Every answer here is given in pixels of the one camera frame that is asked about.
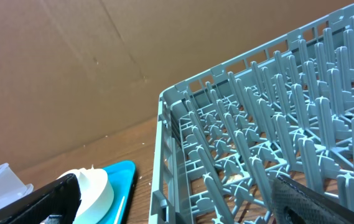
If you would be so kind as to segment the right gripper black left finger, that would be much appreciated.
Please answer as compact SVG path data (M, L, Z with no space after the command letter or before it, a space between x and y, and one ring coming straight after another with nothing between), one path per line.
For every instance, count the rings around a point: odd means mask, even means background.
M0 224L72 224L81 202L78 178L67 174L0 209Z

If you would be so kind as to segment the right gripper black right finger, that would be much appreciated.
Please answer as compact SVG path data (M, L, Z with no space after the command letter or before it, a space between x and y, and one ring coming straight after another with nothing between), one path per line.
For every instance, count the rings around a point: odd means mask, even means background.
M272 212L278 224L354 224L354 212L284 175L272 183Z

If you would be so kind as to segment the white paper cup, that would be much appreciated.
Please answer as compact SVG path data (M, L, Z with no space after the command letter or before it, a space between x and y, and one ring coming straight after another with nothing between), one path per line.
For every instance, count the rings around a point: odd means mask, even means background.
M64 172L58 178L74 174L78 179L81 204L73 224L96 224L110 209L114 200L114 190L104 169L81 168Z

